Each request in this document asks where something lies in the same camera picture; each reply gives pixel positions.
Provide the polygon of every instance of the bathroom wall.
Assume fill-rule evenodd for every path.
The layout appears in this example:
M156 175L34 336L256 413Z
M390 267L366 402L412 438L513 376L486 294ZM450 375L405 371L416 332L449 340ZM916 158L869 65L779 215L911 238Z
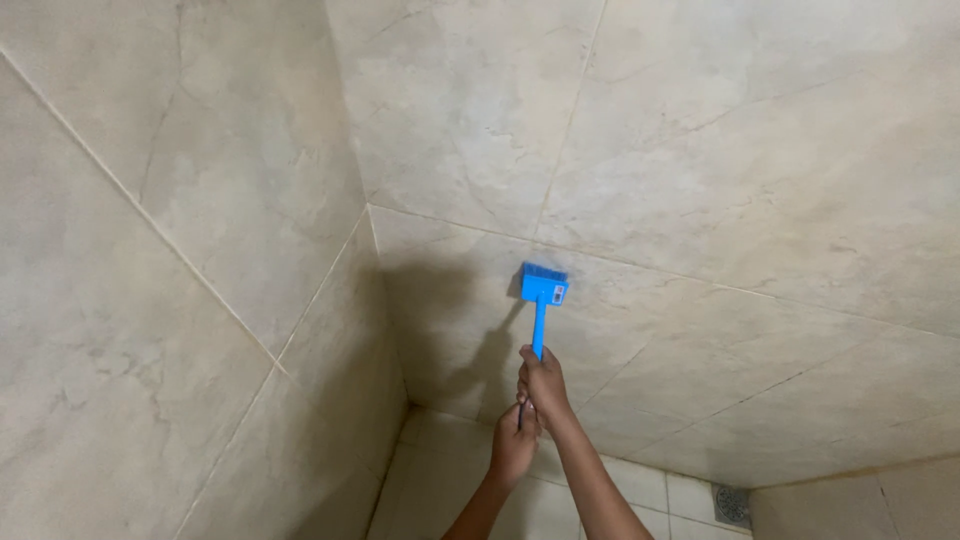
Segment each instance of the bathroom wall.
M532 310L600 450L765 486L960 451L960 5L328 3L411 399Z
M755 491L757 540L960 538L960 458Z
M414 407L403 426L368 540L439 540L490 465L492 429ZM750 540L713 519L710 485L601 456L611 479L655 540ZM587 540L557 448L546 436L527 477L507 499L491 540Z
M364 537L407 405L323 4L0 53L0 538Z

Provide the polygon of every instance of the floor drain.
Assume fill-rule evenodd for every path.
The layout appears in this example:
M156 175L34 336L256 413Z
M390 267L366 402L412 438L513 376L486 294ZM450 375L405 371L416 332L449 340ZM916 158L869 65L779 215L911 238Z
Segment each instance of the floor drain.
M750 528L746 490L713 484L713 507L714 517L718 522Z

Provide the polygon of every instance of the brush head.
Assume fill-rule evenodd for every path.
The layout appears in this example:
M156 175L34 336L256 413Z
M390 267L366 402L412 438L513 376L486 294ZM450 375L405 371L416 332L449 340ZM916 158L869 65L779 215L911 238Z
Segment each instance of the brush head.
M520 283L520 297L523 300L536 302L540 295L544 295L547 304L559 306L564 301L568 286L566 272L539 266L532 262L523 263Z

